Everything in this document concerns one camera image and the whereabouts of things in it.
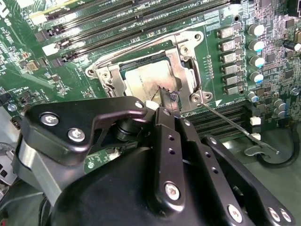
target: screw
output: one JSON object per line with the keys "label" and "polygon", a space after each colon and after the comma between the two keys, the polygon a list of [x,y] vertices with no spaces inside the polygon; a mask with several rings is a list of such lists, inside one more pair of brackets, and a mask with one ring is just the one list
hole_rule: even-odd
{"label": "screw", "polygon": [[75,142],[82,142],[85,139],[85,134],[81,129],[73,128],[68,131],[68,137]]}
{"label": "screw", "polygon": [[187,54],[188,54],[188,48],[185,46],[185,45],[183,45],[183,46],[181,46],[180,47],[180,53],[183,55],[183,56],[186,56]]}
{"label": "screw", "polygon": [[292,221],[291,217],[287,214],[287,212],[285,212],[285,210],[280,209],[280,212],[281,212],[282,216],[284,217],[284,219],[285,219],[287,222],[291,222],[291,221]]}
{"label": "screw", "polygon": [[280,222],[280,216],[274,211],[272,208],[269,207],[269,213],[274,218],[275,221]]}
{"label": "screw", "polygon": [[292,94],[293,96],[297,96],[297,95],[299,95],[299,93],[300,93],[300,91],[299,91],[298,88],[293,88],[293,89],[291,90],[291,94]]}
{"label": "screw", "polygon": [[211,137],[210,140],[214,145],[217,144],[216,140],[213,137]]}
{"label": "screw", "polygon": [[178,200],[180,198],[179,189],[172,183],[165,184],[165,192],[171,200]]}
{"label": "screw", "polygon": [[93,169],[94,166],[95,166],[94,163],[92,163],[92,162],[89,162],[89,163],[88,163],[88,168],[89,168],[89,169]]}
{"label": "screw", "polygon": [[228,206],[228,211],[229,214],[231,215],[231,217],[238,223],[241,223],[243,221],[243,216],[241,215],[241,213],[239,212],[239,210],[233,206],[233,205],[229,205]]}
{"label": "screw", "polygon": [[136,107],[143,108],[143,104],[141,104],[140,102],[136,102],[135,105]]}
{"label": "screw", "polygon": [[44,114],[41,116],[41,122],[47,126],[56,126],[59,120],[54,114]]}
{"label": "screw", "polygon": [[101,77],[103,80],[107,80],[109,78],[109,74],[107,72],[101,73]]}
{"label": "screw", "polygon": [[194,93],[194,94],[192,94],[191,95],[191,101],[193,102],[193,103],[197,103],[197,102],[199,102],[199,100],[200,100],[200,96],[199,96],[199,94],[196,94],[196,93]]}
{"label": "screw", "polygon": [[14,105],[14,104],[9,104],[9,105],[8,105],[8,110],[9,110],[10,112],[15,112],[16,110],[18,110],[18,108],[17,108],[17,106]]}
{"label": "screw", "polygon": [[190,126],[190,122],[187,119],[184,119],[184,123],[186,124],[186,126]]}

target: motherboard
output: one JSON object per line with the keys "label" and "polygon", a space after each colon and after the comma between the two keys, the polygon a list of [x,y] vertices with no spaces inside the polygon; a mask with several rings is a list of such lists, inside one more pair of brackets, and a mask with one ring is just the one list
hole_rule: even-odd
{"label": "motherboard", "polygon": [[[20,129],[33,105],[160,106],[164,88],[200,137],[242,135],[206,103],[260,139],[300,117],[300,11],[296,0],[0,0],[0,106]],[[87,171],[119,154],[89,156]]]}

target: silver capacitor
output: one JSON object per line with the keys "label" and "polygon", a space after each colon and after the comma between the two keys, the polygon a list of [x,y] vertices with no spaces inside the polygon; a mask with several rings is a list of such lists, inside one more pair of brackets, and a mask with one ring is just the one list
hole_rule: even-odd
{"label": "silver capacitor", "polygon": [[285,111],[280,111],[278,108],[275,108],[274,114],[280,119],[285,118]]}
{"label": "silver capacitor", "polygon": [[278,108],[280,111],[285,111],[286,103],[282,101],[282,99],[278,99],[274,102],[274,106]]}
{"label": "silver capacitor", "polygon": [[254,103],[254,102],[258,101],[259,98],[258,98],[258,96],[255,95],[254,92],[249,92],[249,93],[248,93],[248,99],[249,99],[252,103]]}

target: black cable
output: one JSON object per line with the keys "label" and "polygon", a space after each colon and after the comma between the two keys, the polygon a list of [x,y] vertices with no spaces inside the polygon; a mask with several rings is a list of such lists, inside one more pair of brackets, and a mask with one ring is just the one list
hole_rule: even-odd
{"label": "black cable", "polygon": [[297,132],[297,126],[298,124],[295,122],[292,125],[290,125],[290,131],[293,140],[293,152],[288,160],[281,163],[270,163],[264,160],[262,154],[257,154],[256,158],[258,162],[264,167],[271,169],[280,169],[292,165],[298,159],[300,154],[300,139],[299,134]]}

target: metal lever arm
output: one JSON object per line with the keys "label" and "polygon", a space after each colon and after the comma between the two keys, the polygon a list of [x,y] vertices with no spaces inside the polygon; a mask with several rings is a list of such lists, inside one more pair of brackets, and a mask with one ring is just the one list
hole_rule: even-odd
{"label": "metal lever arm", "polygon": [[229,184],[244,195],[246,211],[256,225],[296,224],[289,210],[218,139],[205,136],[202,142],[212,148]]}
{"label": "metal lever arm", "polygon": [[241,210],[211,148],[200,142],[193,125],[184,118],[180,119],[180,134],[182,146],[185,147],[183,151],[196,158],[203,172],[199,180],[205,180],[208,185],[208,206],[215,213],[212,219],[217,225],[253,226],[253,222]]}

